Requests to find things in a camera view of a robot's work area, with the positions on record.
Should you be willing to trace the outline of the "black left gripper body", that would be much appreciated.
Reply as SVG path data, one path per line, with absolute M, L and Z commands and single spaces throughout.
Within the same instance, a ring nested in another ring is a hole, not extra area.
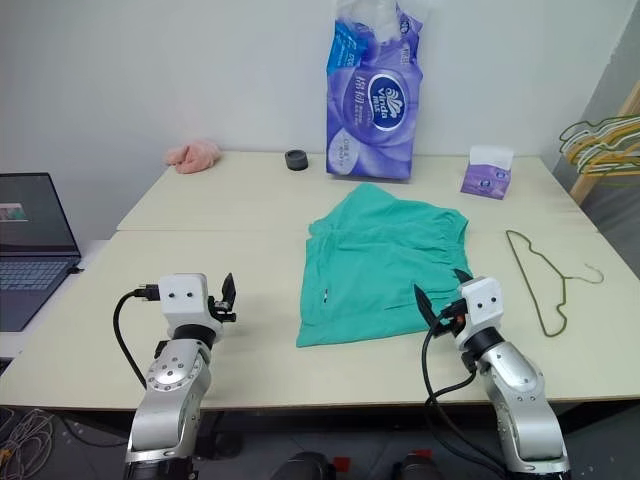
M 211 317 L 220 323 L 234 323 L 236 321 L 233 301 L 216 300 L 213 296 L 209 296 L 207 307 Z

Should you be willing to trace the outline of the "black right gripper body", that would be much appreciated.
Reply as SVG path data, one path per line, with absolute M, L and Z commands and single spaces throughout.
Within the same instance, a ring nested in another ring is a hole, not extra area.
M 436 323 L 432 327 L 433 336 L 439 337 L 447 333 L 457 336 L 466 326 L 467 313 L 465 301 L 454 301 L 447 305 L 436 317 Z

